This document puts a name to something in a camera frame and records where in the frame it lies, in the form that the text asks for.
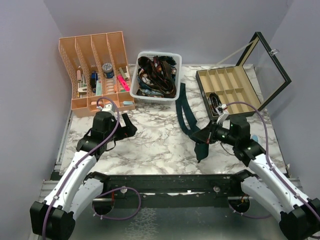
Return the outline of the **dark green tie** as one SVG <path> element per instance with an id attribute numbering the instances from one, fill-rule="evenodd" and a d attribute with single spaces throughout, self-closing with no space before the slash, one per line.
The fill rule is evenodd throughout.
<path id="1" fill-rule="evenodd" d="M 195 143 L 194 152 L 197 163 L 199 164 L 203 159 L 208 157 L 210 143 L 206 144 L 192 137 L 194 132 L 197 132 L 201 129 L 197 126 L 198 121 L 188 103 L 185 83 L 180 84 L 179 97 L 175 101 L 175 109 L 177 120 L 182 132 Z"/>

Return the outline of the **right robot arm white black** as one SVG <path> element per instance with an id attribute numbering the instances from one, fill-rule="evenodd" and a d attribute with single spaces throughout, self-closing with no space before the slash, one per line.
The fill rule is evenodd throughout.
<path id="1" fill-rule="evenodd" d="M 320 201 L 299 190 L 267 156 L 267 151 L 251 138 L 250 124 L 245 117 L 230 118 L 229 128 L 210 122 L 193 133 L 205 144 L 216 141 L 232 146 L 235 157 L 248 170 L 233 175 L 229 189 L 255 199 L 278 222 L 288 240 L 304 240 L 320 231 Z"/>

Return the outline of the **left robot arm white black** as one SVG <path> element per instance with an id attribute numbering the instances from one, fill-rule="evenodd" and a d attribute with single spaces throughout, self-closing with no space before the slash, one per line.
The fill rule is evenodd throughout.
<path id="1" fill-rule="evenodd" d="M 98 111 L 57 185 L 43 201 L 30 207 L 32 232 L 44 240 L 68 240 L 85 208 L 111 190 L 108 176 L 91 169 L 109 151 L 108 143 L 133 137 L 136 131 L 126 113 L 115 116 L 111 110 Z"/>

